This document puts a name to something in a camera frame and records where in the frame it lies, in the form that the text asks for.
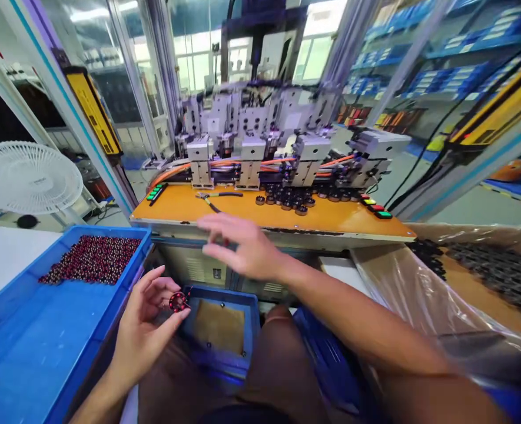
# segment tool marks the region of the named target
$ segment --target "blue plastic tray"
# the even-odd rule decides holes
[[[236,291],[211,289],[209,287],[193,286],[190,296],[190,307],[197,311],[200,300],[211,303],[224,303],[230,309],[244,311],[244,343],[245,356],[239,356],[232,352],[211,349],[200,343],[193,336],[195,317],[191,313],[184,321],[181,331],[192,348],[191,358],[198,365],[207,366],[212,370],[228,376],[244,380],[250,366],[250,358],[253,354],[254,340],[260,331],[260,314],[258,312],[258,298],[254,294],[239,293]]]
[[[114,286],[38,283],[83,235],[141,244]],[[150,247],[146,229],[75,226],[0,291],[0,424],[62,422]]]
[[[359,384],[353,376],[333,334],[305,307],[294,313],[294,321],[311,354],[321,390],[338,408],[359,413]]]

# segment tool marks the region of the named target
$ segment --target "person's left hand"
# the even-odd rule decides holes
[[[146,273],[132,288],[131,297],[119,323],[115,353],[109,366],[117,388],[129,391],[150,370],[173,337],[190,309],[173,313],[160,327],[152,324],[163,305],[180,287],[169,277],[161,277],[164,266]]]

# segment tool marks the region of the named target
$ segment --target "orange workbench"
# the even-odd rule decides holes
[[[212,193],[234,191],[232,187],[219,187]],[[306,216],[294,210],[284,211],[278,205],[255,203],[263,191],[241,191],[243,197],[212,197],[211,202],[222,212],[245,218],[271,231],[298,232],[313,235],[334,235],[382,241],[410,241],[415,234],[398,219],[381,220],[357,202],[334,203],[313,196],[316,203]],[[152,207],[146,199],[133,211],[134,225],[195,225],[198,218],[213,213],[207,203],[196,197],[197,191],[189,185],[170,185]]]

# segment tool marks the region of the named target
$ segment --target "pliers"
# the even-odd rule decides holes
[[[236,197],[242,197],[243,194],[242,193],[229,193],[229,192],[225,192],[225,193],[202,193],[200,191],[197,192],[197,194],[195,195],[196,197],[199,197],[199,198],[202,198],[203,200],[205,200],[205,202],[209,205],[209,207],[211,209],[213,209],[213,212],[215,213],[221,213],[221,210],[219,210],[217,207],[215,207],[215,205],[213,203],[211,203],[209,201],[209,197],[221,197],[221,196],[236,196]]]

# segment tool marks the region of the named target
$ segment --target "leg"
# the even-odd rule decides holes
[[[139,383],[139,424],[197,422],[223,404],[223,394],[206,380],[175,337]]]
[[[270,405],[302,424],[329,422],[311,361],[286,307],[268,313],[237,399]]]

